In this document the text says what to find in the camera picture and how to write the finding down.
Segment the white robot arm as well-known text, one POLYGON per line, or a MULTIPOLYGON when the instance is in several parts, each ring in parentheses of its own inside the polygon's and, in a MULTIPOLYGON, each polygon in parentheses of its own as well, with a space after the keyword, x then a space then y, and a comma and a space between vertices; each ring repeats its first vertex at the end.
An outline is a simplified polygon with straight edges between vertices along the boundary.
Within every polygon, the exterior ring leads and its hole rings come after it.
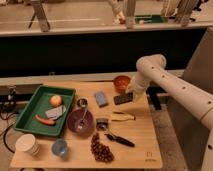
POLYGON ((144 56, 136 62, 136 74, 127 93, 134 98, 143 94, 155 82, 210 130, 201 171, 213 171, 213 95, 174 76, 165 70, 166 58, 161 54, 144 56))

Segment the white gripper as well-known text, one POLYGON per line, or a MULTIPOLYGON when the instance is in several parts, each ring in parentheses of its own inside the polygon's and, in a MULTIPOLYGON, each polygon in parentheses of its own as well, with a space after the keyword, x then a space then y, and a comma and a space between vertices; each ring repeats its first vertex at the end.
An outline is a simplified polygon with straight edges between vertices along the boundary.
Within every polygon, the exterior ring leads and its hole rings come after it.
POLYGON ((127 86, 127 93, 133 94, 133 100, 138 101, 147 89, 147 82, 143 77, 135 75, 127 86))

